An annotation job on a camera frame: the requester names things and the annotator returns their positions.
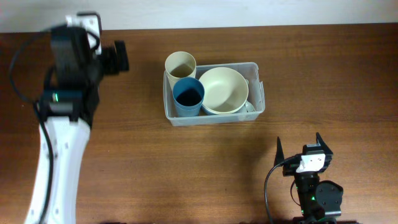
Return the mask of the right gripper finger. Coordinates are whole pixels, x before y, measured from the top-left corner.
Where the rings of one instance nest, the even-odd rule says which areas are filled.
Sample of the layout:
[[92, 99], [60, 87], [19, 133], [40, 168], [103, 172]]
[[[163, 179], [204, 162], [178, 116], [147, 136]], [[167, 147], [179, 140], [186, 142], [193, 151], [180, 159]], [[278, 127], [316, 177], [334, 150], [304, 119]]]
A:
[[322, 139], [321, 135], [319, 132], [316, 132], [316, 140], [317, 143], [319, 143], [319, 145], [321, 146], [323, 152], [326, 155], [332, 155], [333, 152], [331, 151], [331, 149], [326, 145], [326, 143], [324, 142], [324, 140]]
[[282, 143], [280, 140], [280, 137], [277, 137], [277, 148], [276, 148], [276, 154], [275, 154], [275, 159], [274, 159], [274, 166], [281, 166], [284, 162], [284, 152], [282, 148]]

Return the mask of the white plastic spoon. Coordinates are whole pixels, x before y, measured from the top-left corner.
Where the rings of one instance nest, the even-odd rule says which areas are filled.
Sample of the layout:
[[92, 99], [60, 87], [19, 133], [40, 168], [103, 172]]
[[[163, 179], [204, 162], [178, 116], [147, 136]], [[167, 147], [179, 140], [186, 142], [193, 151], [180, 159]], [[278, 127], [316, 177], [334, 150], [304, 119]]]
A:
[[255, 107], [252, 103], [249, 102], [249, 80], [245, 79], [246, 85], [247, 85], [247, 97], [246, 97], [246, 101], [244, 102], [244, 104], [242, 105], [242, 107], [240, 107], [239, 110], [237, 110], [237, 113], [251, 113], [251, 112], [255, 112]]

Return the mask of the cream cup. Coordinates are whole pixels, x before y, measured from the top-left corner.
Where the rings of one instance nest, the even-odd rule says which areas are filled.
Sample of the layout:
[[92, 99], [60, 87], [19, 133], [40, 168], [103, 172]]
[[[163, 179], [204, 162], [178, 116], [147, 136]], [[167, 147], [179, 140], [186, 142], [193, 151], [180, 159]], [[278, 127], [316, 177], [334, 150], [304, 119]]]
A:
[[197, 72], [197, 62], [193, 55], [188, 52], [174, 52], [165, 61], [165, 71], [167, 78], [176, 83], [181, 78], [195, 78]]

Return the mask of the blue cup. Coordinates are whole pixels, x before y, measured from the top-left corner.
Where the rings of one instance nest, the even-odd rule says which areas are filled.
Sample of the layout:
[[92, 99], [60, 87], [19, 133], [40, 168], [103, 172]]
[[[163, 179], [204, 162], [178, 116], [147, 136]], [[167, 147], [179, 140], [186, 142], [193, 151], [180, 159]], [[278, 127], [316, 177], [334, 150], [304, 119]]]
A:
[[198, 116], [203, 104], [205, 89], [196, 78], [186, 77], [174, 85], [172, 96], [179, 117]]

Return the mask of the cream bowl back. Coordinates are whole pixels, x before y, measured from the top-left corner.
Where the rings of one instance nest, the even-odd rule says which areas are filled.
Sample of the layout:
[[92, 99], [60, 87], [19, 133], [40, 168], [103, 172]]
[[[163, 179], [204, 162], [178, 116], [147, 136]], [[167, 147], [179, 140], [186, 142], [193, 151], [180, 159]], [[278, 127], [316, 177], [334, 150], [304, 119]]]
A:
[[206, 71], [199, 81], [205, 89], [202, 108], [207, 114], [233, 114], [247, 102], [248, 82], [232, 68], [212, 68]]

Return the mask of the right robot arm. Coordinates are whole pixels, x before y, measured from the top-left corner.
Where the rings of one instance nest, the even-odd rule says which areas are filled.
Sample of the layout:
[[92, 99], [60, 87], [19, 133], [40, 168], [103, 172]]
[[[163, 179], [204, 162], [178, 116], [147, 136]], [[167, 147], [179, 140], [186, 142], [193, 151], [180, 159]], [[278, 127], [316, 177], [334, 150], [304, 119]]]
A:
[[288, 158], [284, 157], [280, 138], [277, 138], [274, 165], [283, 167], [284, 177], [294, 177], [302, 212], [301, 217], [293, 219], [294, 223], [336, 223], [336, 218], [341, 216], [342, 186], [330, 180], [321, 181], [319, 177], [332, 157], [332, 150], [319, 133], [316, 133], [315, 144], [304, 145], [302, 153]]

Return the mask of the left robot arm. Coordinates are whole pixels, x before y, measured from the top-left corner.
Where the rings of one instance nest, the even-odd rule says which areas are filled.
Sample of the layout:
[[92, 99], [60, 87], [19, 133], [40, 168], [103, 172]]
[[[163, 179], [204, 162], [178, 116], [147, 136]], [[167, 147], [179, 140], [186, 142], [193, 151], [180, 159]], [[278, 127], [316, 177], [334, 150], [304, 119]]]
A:
[[99, 85], [107, 75], [129, 71], [126, 45], [101, 45], [97, 12], [79, 12], [50, 28], [55, 57], [44, 91], [33, 103], [40, 149], [25, 223], [75, 223], [80, 167], [99, 105]]

